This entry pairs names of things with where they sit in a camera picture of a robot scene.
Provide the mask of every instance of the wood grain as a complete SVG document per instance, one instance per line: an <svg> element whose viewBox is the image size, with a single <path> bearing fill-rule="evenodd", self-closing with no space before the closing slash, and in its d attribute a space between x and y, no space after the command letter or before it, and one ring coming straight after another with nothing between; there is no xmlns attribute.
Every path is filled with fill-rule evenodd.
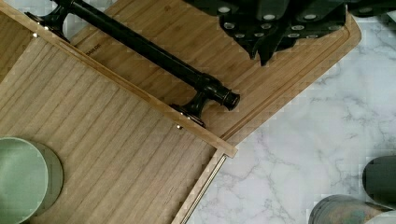
<svg viewBox="0 0 396 224"><path fill-rule="evenodd" d="M218 151L214 154L202 175L199 177L194 188L191 190L189 197L184 201L183 205L178 210L175 219L172 221L172 224L187 223L196 205L205 195L205 191L211 184L225 160L226 157L224 157Z"/></svg>
<svg viewBox="0 0 396 224"><path fill-rule="evenodd" d="M30 31L0 12L0 82L31 40Z"/></svg>
<svg viewBox="0 0 396 224"><path fill-rule="evenodd" d="M0 134L60 158L64 188L32 223L170 223L215 149L39 38L0 84Z"/></svg>
<svg viewBox="0 0 396 224"><path fill-rule="evenodd" d="M235 111L212 102L203 114L207 129L233 145L303 90L307 85L302 82L315 81L361 38L348 16L343 30L320 39L301 40L261 67L259 60L251 61L224 34L217 18L181 0L119 0L106 14L241 94ZM91 57L167 104L183 105L195 94L187 84L90 25L72 39L72 44L84 52L98 47Z"/></svg>
<svg viewBox="0 0 396 224"><path fill-rule="evenodd" d="M201 126L192 122L186 117L180 115L180 113L176 112L176 110L172 109L169 105L164 104L154 96L141 90L140 88L136 87L136 85L132 84L131 82L128 82L124 78L110 71L108 68L106 68L102 64L99 64L96 60L88 57L80 50L74 48L69 43L59 38L57 35L54 35L53 33L45 30L44 27L30 20L27 16L21 14L15 8L10 7L3 0L0 0L0 11L2 11L4 14L9 16L14 21L17 21L18 23L22 24L29 30L37 33L39 36L50 42L58 49L62 50L69 56L72 56L72 58L75 58L79 62L96 70L99 75L106 77L107 79L111 80L114 83L117 83L118 86L129 91L133 95L140 97L143 101L149 103L151 107L159 110L167 118L181 125L183 128L187 129L187 131L194 133L199 138L205 140L207 143L215 147L217 150L221 150L222 152L224 152L224 154L226 154L231 158L236 154L237 149L235 147L231 146L224 140L218 138L210 131L202 128Z"/></svg>

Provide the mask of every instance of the green bowl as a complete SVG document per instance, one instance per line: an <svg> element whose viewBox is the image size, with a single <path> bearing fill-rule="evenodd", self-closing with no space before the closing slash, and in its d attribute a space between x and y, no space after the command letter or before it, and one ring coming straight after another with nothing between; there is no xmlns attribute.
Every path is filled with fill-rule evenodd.
<svg viewBox="0 0 396 224"><path fill-rule="evenodd" d="M0 224L19 224L47 210L64 180L61 163L47 147L0 138Z"/></svg>

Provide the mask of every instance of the marble surface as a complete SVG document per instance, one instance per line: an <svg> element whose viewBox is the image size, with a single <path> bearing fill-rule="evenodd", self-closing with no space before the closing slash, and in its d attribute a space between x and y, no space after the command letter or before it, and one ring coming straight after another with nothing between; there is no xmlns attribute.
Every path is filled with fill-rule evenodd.
<svg viewBox="0 0 396 224"><path fill-rule="evenodd" d="M38 15L55 6L6 2ZM115 0L89 2L104 10ZM189 224L304 224L327 196L370 201L364 166L396 155L396 24L384 18L357 19L360 44L237 146ZM66 36L85 24L69 16Z"/></svg>
<svg viewBox="0 0 396 224"><path fill-rule="evenodd" d="M394 224L395 220L396 220L396 211L391 211L376 216L365 224Z"/></svg>

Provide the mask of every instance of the bamboo board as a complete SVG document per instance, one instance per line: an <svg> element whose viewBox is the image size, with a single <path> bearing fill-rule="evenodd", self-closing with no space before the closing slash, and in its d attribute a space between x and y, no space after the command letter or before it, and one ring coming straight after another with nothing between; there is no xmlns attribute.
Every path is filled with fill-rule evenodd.
<svg viewBox="0 0 396 224"><path fill-rule="evenodd" d="M5 80L0 135L44 144L64 167L60 198L32 224L171 223L211 158L222 156L42 38Z"/></svg>
<svg viewBox="0 0 396 224"><path fill-rule="evenodd" d="M353 49L360 30L348 16L346 28L316 40L301 40L279 52L268 66L251 61L207 16L181 0L119 0L106 14L129 26L193 67L217 77L241 94L235 111L212 102L205 107L207 129L236 145L278 109ZM142 90L167 104L187 103L195 91L154 63L92 26L72 44Z"/></svg>
<svg viewBox="0 0 396 224"><path fill-rule="evenodd" d="M0 12L0 82L30 42L30 31Z"/></svg>

